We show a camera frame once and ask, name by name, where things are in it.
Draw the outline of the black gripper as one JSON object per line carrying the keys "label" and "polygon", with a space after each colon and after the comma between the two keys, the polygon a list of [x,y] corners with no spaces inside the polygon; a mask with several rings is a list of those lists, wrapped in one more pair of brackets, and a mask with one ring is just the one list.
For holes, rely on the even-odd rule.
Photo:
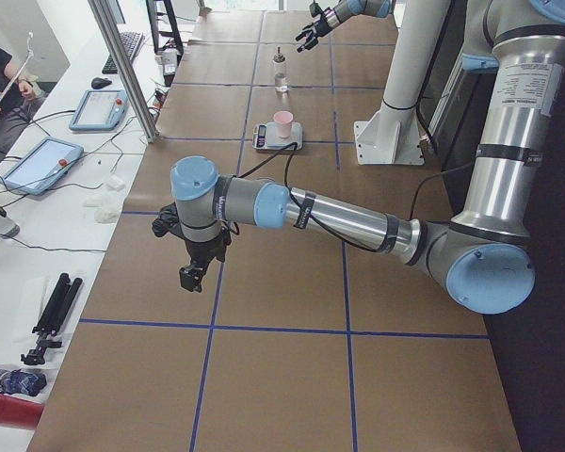
{"label": "black gripper", "polygon": [[222,234],[206,242],[185,240],[186,251],[190,257],[188,266],[179,269],[180,285],[188,292],[202,292],[203,273],[210,263],[217,259],[225,261],[226,239]]}
{"label": "black gripper", "polygon": [[313,25],[304,26],[299,34],[295,37],[296,41],[305,40],[299,46],[299,52],[312,50],[318,45],[316,36],[326,36],[335,28],[335,12],[333,9],[325,9],[317,19],[313,21]]}

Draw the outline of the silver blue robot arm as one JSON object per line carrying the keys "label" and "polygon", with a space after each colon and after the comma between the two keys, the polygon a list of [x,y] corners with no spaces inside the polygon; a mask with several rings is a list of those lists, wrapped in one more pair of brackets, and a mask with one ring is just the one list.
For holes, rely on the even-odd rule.
{"label": "silver blue robot arm", "polygon": [[198,292],[223,261],[233,223],[321,230],[427,273],[462,306],[484,315],[526,300],[535,269],[525,251],[526,204],[565,70],[565,1],[471,1],[462,66],[495,81],[465,204],[446,224],[403,220],[249,175],[222,175],[203,156],[170,171],[173,204],[156,235],[182,238],[190,257],[184,289]]}
{"label": "silver blue robot arm", "polygon": [[329,35],[333,29],[353,16],[365,15],[376,18],[387,17],[394,9],[390,0],[342,0],[333,8],[322,8],[316,1],[309,6],[312,21],[305,25],[295,37],[302,43],[297,52],[309,51],[318,45],[319,38]]}

